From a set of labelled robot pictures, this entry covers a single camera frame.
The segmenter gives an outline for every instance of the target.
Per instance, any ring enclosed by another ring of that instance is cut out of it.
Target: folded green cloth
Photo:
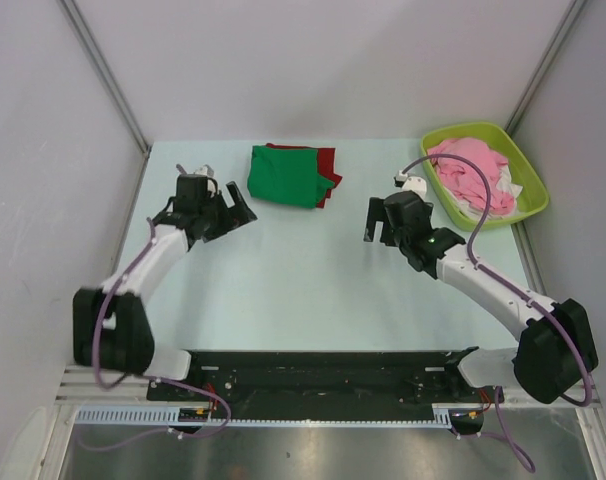
[[[255,198],[315,208],[334,182],[317,171],[315,149],[277,150],[255,146],[247,189]]]

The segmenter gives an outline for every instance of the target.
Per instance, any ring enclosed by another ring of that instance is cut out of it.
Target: gray wall
[[[154,140],[505,123],[569,0],[79,0]]]
[[[587,9],[516,140],[551,196],[527,223],[543,280],[588,309],[606,410],[606,0]]]
[[[142,162],[56,2],[0,0],[0,458],[54,399]]]

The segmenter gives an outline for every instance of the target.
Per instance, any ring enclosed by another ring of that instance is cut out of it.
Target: light blue table
[[[323,210],[250,197],[251,147],[261,143],[154,144],[120,269],[147,240],[145,217],[174,195],[177,163],[188,171],[207,163],[220,185],[236,181],[259,218],[196,244],[167,275],[147,308],[157,342],[185,349],[316,351],[516,345],[463,294],[416,273],[396,249],[362,240],[368,199],[396,191],[392,177],[418,156],[416,140],[287,142],[337,148],[335,171],[343,182]],[[420,167],[417,173],[423,174]],[[433,225],[454,228],[434,195],[428,200],[435,203]],[[482,233],[476,251],[526,283],[509,227]]]

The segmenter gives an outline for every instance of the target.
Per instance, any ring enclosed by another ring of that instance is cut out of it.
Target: laundry basket
[[[427,150],[437,146],[447,138],[473,137],[483,140],[492,150],[502,153],[509,160],[512,181],[515,184],[522,185],[523,191],[517,198],[519,213],[501,219],[489,219],[483,225],[483,229],[490,229],[510,225],[531,217],[540,212],[550,201],[545,185],[525,158],[519,147],[512,141],[505,131],[498,125],[489,122],[463,123],[452,125],[450,127],[440,128],[426,134],[421,140],[421,151],[427,155]],[[473,230],[478,221],[469,218],[459,210],[456,202],[452,200],[445,187],[441,183],[431,162],[423,162],[425,173],[441,200],[454,224],[462,230]]]

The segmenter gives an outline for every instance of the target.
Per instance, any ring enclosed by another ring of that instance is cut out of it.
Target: white connector
[[[403,183],[401,190],[404,192],[414,192],[421,197],[421,200],[425,200],[425,196],[427,195],[427,182],[421,177],[408,177]]]
[[[403,173],[403,170],[399,170],[396,175],[394,175],[394,185],[397,187],[402,186],[408,179],[409,175],[407,173]]]
[[[210,167],[209,165],[205,164],[200,168],[197,168],[194,173],[196,175],[203,175],[204,177],[208,177],[208,178],[214,178],[214,169],[212,167]],[[216,193],[216,188],[214,187],[215,183],[214,182],[208,182],[208,187],[207,189],[209,190],[209,192],[214,195]]]

